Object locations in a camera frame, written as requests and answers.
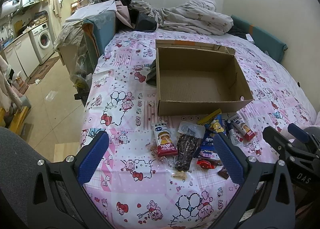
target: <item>cardboard box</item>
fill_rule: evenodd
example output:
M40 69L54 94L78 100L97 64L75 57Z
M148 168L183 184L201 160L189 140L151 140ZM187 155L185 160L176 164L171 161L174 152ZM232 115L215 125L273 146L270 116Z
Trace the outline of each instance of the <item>cardboard box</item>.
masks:
M250 103L235 53L216 44L156 40L158 116L236 112Z

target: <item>rug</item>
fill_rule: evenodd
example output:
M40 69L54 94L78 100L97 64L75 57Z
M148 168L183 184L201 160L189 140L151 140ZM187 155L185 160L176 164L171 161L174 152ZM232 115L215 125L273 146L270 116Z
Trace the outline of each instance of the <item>rug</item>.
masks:
M60 57L50 58L46 62L44 62L43 65L39 65L39 68L36 69L35 73L30 77L28 84L35 83L36 79L42 80L45 77L45 75L49 72L51 67L53 67L54 64L58 62L59 59Z

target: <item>hello kitty print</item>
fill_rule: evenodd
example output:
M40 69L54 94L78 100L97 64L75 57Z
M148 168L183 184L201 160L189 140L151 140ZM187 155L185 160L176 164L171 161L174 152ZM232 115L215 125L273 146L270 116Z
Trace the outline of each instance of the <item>hello kitty print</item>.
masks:
M151 149L153 123L167 122L176 143L180 122L195 123L203 116L157 116L156 88L146 84L156 56L156 39L215 43L236 50L254 98L238 112L256 133L250 143L243 141L241 149L247 156L275 162L275 152L262 138L263 129L272 126L280 131L291 122L313 124L316 113L288 72L241 38L164 30L114 36L93 74L80 138L82 147L104 130L109 134L109 148L84 187L116 228L206 228L228 205L238 185L217 176L221 167L203 171L196 160L191 162L187 179L176 179L172 177L174 161L157 160Z

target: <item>silver bolt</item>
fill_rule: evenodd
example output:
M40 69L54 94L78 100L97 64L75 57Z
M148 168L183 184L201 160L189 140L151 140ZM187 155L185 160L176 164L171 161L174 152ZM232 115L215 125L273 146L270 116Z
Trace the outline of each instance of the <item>silver bolt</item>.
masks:
M44 160L38 160L38 166L42 166L44 164Z
M66 157L66 161L67 161L67 162L73 162L74 159L75 159L74 156L67 156L67 157Z
M249 159L250 162L256 162L257 161L257 158L254 157L254 156L249 156L248 159Z
M284 165L285 165L285 162L284 162L283 160L279 160L279 161L278 161L278 164L279 164L280 166L284 166Z

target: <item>washing machine door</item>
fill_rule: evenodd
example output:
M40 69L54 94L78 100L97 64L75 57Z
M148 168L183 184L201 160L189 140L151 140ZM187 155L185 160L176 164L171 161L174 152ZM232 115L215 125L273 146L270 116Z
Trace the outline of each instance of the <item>washing machine door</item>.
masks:
M39 34L38 42L39 42L39 46L42 49L46 49L50 46L51 40L49 38L49 32L47 30L42 31Z

